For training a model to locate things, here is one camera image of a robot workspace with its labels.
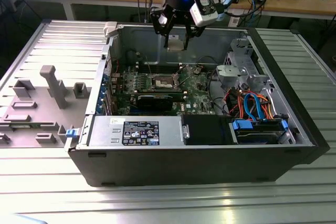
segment blue latch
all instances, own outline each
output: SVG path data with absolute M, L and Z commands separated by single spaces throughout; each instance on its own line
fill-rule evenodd
M 66 137 L 79 137 L 81 128 L 70 129 L 65 133 Z
M 241 130 L 252 130 L 253 125 L 249 120 L 234 120 L 232 123 L 233 129 L 241 129 Z
M 285 130 L 288 129 L 288 123 L 285 120 L 282 120 L 281 123 L 283 125 L 283 128 L 285 128 Z

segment metal bracket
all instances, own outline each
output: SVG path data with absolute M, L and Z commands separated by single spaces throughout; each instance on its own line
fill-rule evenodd
M 183 125 L 182 126 L 182 135 L 183 135 L 184 139 L 189 139 L 190 132 L 189 132 L 189 126 L 188 125 Z
M 114 32 L 117 31 L 117 22 L 106 22 L 104 26 L 104 36 L 109 38 L 114 35 Z

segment white label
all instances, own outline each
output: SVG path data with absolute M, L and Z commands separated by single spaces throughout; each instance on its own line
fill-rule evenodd
M 179 39 L 178 35 L 169 35 L 169 39 Z
M 125 118 L 111 118 L 110 124 L 123 124 L 125 120 Z

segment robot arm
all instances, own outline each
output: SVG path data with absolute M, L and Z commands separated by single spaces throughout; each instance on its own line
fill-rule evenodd
M 173 26 L 185 25 L 185 50 L 189 39 L 199 37 L 207 25 L 216 21 L 218 13 L 223 12 L 223 5 L 215 4 L 214 0 L 165 0 L 161 9 L 151 12 L 151 18 L 155 32 L 165 37 L 164 48 L 168 47 L 169 33 Z M 165 20 L 163 25 L 159 21 L 162 19 Z

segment slotted metal surface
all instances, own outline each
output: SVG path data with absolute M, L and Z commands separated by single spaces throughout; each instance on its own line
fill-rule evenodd
M 39 74 L 43 65 L 54 65 L 55 76 L 63 80 L 65 87 L 73 87 L 76 82 L 85 82 L 87 87 L 92 87 L 107 41 L 103 34 L 104 25 L 103 22 L 60 20 L 42 24 L 0 91 L 0 113 L 11 104 L 15 96 L 12 86 L 18 79 L 29 79 L 36 87 L 48 86 Z
M 336 141 L 335 75 L 301 36 L 276 29 L 258 29 L 258 33 L 324 138 Z M 274 41 L 281 45 L 274 46 Z
M 283 37 L 290 35 L 283 32 L 277 36 L 285 41 Z M 286 55 L 295 60 L 292 53 Z M 291 61 L 281 64 L 284 69 L 295 67 Z M 298 69 L 321 69 L 312 58 L 306 64 L 302 68 L 297 65 Z M 296 81 L 292 85 L 303 103 L 313 106 L 324 101 L 331 106 L 335 101 L 332 82 L 311 85 Z M 322 104 L 309 110 L 331 150 L 311 165 L 293 168 L 274 183 L 93 188 L 62 148 L 0 149 L 2 211 L 56 224 L 334 223 L 336 125 L 329 111 L 334 108 L 325 105 L 328 108 L 323 109 Z

